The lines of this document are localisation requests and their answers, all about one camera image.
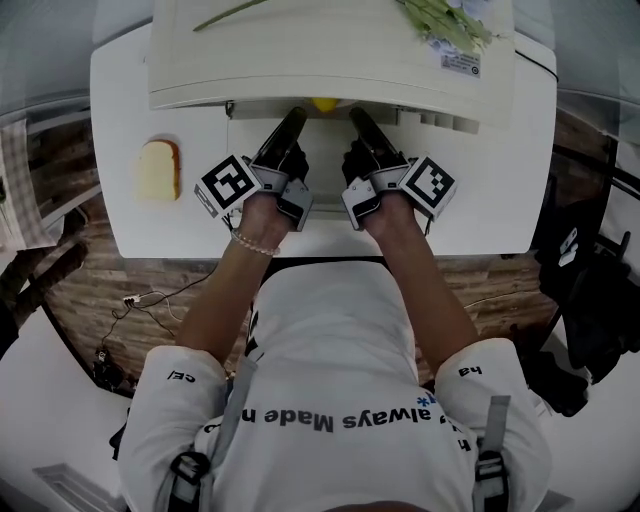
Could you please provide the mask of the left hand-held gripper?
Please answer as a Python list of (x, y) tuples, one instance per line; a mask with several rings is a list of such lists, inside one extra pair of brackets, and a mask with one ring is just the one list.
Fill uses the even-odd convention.
[(313, 204), (304, 183), (309, 166), (298, 143), (306, 120), (307, 112), (294, 107), (252, 159), (231, 154), (197, 181), (194, 193), (212, 218), (231, 229), (233, 212), (260, 193), (276, 198), (277, 210), (296, 231), (303, 228)]

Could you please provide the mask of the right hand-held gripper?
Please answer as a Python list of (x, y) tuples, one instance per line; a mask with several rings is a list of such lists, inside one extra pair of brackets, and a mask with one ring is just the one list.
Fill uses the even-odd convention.
[(358, 138), (344, 155), (347, 187), (341, 199), (353, 228), (364, 229), (363, 219), (380, 208), (387, 193), (403, 194), (435, 221), (455, 194), (455, 179), (427, 156), (406, 158), (363, 108), (352, 108), (349, 117)]

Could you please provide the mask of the white microwave oven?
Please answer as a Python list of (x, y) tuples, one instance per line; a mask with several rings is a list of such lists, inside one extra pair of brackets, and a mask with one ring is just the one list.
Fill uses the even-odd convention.
[[(428, 155), (460, 184), (477, 180), (487, 136), (509, 125), (512, 0), (450, 8), (465, 53), (446, 56), (417, 11), (447, 0), (156, 0), (147, 57), (155, 109), (222, 105), (229, 148), (252, 152), (293, 107), (308, 109), (300, 143), (316, 218), (343, 213), (342, 155), (364, 108), (410, 157)], [(316, 97), (338, 108), (321, 114)]]

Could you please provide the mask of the person's right forearm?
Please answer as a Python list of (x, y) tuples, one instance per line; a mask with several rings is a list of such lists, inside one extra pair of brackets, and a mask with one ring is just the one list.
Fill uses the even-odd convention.
[(399, 193), (382, 196), (363, 220), (404, 300), (422, 357), (436, 373), (452, 356), (479, 340), (470, 316), (448, 287), (414, 208)]

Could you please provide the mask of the person's left forearm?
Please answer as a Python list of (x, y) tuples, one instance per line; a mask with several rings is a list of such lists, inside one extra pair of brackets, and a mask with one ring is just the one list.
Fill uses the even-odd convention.
[(223, 364), (250, 305), (292, 222), (271, 195), (245, 201), (242, 218), (212, 275), (181, 322), (176, 344), (209, 353)]

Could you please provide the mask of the white desk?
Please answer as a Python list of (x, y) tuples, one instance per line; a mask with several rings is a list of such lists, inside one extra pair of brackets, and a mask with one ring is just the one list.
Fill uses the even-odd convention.
[[(197, 180), (231, 153), (254, 154), (273, 119), (232, 120), (223, 107), (151, 110), (147, 66), (151, 29), (143, 26), (96, 50), (90, 65), (91, 120), (99, 179), (119, 253), (126, 258), (210, 259), (230, 235), (194, 193)], [(385, 133), (408, 156), (428, 154), (457, 183), (454, 197), (428, 225), (438, 255), (523, 253), (530, 247), (549, 173), (556, 120), (556, 58), (545, 46), (515, 38), (514, 97), (503, 129), (474, 133), (452, 122), (403, 112)], [(357, 232), (340, 200), (342, 156), (355, 138), (347, 120), (311, 118), (300, 137), (314, 194), (312, 212), (282, 245), (285, 257), (370, 256), (377, 247)], [(136, 198), (135, 168), (153, 139), (180, 150), (176, 201)]]

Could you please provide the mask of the yellow bread slice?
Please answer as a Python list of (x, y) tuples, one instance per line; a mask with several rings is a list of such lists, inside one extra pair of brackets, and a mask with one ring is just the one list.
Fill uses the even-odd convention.
[(151, 140), (143, 145), (135, 168), (136, 198), (176, 201), (180, 196), (180, 151), (170, 140)]

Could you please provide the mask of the artificial flower bouquet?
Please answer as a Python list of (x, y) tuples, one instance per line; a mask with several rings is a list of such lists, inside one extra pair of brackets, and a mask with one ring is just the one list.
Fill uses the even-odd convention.
[(243, 0), (216, 13), (193, 28), (202, 32), (212, 25), (268, 2), (278, 6), (344, 8), (366, 14), (377, 9), (402, 15), (421, 41), (445, 55), (484, 51), (498, 36), (483, 21), (485, 0)]

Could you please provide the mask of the person's white printed shirt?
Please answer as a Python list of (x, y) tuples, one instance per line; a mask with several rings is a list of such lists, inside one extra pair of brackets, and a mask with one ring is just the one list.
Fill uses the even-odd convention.
[(288, 268), (254, 304), (239, 422), (202, 481), (212, 512), (325, 512), (400, 502), (472, 512), (490, 401), (506, 396), (509, 512), (534, 512), (551, 455), (515, 347), (474, 343), (420, 387), (413, 336), (391, 274), (371, 262)]

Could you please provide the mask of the small checkered side table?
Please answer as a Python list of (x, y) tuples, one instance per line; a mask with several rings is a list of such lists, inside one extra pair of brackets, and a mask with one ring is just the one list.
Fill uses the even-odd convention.
[(43, 223), (57, 241), (64, 216), (101, 192), (91, 132), (91, 112), (22, 114), (0, 121), (0, 127), (25, 118), (28, 163)]

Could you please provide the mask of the black framed whiteboard stand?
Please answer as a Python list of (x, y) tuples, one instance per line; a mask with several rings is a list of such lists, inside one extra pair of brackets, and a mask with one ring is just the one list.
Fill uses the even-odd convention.
[(573, 160), (587, 169), (604, 176), (611, 186), (640, 202), (640, 178), (616, 165), (618, 141), (610, 136), (607, 136), (606, 139), (605, 161), (559, 144), (553, 144), (552, 153)]

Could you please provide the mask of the checkered tablecloth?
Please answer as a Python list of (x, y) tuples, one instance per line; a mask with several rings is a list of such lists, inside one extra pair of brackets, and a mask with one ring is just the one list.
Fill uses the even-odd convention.
[(22, 251), (54, 247), (43, 223), (28, 163), (26, 119), (0, 127), (0, 247)]

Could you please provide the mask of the black office chair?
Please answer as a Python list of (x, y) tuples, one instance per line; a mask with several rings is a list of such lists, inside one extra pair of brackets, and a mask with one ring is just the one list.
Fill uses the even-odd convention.
[(624, 261), (631, 233), (616, 242), (599, 233), (594, 199), (557, 209), (544, 225), (535, 258), (540, 290), (562, 317), (571, 366), (601, 382), (622, 355), (640, 351), (640, 285)]

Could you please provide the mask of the black electronics box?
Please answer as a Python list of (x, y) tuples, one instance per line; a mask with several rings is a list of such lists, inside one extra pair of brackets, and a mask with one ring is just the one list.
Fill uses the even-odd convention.
[(94, 353), (92, 375), (94, 383), (103, 390), (127, 398), (135, 393), (137, 380), (113, 360), (104, 346), (99, 346)]

